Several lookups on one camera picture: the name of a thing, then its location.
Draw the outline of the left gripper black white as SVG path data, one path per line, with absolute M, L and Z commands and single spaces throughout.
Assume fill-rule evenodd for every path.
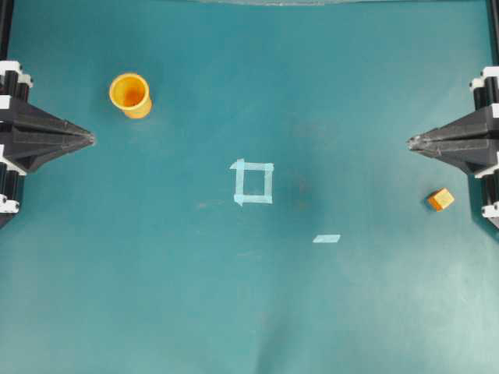
M 13 123 L 26 129 L 71 136 L 63 136 L 56 143 L 14 143 L 9 160 L 5 152 L 13 125 L 1 120 L 1 228 L 20 212 L 27 173 L 95 143 L 92 132 L 28 104 L 32 87 L 33 80 L 23 72 L 20 62 L 1 61 L 1 110 L 9 109 L 11 99 Z

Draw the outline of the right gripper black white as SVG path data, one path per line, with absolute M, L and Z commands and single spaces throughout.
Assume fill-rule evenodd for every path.
M 481 215 L 498 228 L 498 67 L 485 67 L 469 87 L 476 111 L 413 136 L 407 144 L 412 152 L 479 179 Z

